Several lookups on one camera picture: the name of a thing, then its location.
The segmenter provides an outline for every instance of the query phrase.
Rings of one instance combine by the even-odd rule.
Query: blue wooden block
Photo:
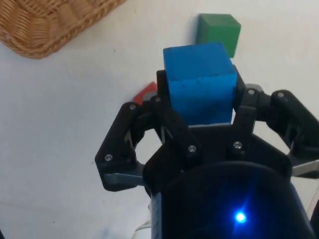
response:
[[[188,125],[228,123],[237,73],[222,43],[164,49],[171,106]]]

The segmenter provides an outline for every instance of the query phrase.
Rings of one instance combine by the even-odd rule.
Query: green cube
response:
[[[234,57],[241,25],[230,14],[200,14],[196,44],[222,42],[229,57]]]

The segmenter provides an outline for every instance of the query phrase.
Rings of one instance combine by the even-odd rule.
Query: wicker basket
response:
[[[40,59],[57,50],[125,0],[0,0],[0,40]]]

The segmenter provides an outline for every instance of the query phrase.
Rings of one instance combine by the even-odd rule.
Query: white table surface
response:
[[[143,188],[106,192],[94,164],[122,103],[193,42],[198,13],[242,24],[246,83],[292,91],[319,118],[318,0],[128,0],[42,60],[0,44],[0,228],[7,239],[127,239],[148,218]],[[264,124],[256,134],[287,152]],[[148,134],[145,162],[159,146]],[[293,179],[307,209],[317,180]]]

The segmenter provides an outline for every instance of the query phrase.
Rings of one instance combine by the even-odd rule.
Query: red object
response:
[[[133,101],[138,104],[143,103],[143,97],[149,92],[156,92],[158,91],[158,86],[155,82],[150,83],[148,86],[146,86],[141,92],[139,92],[134,98]]]

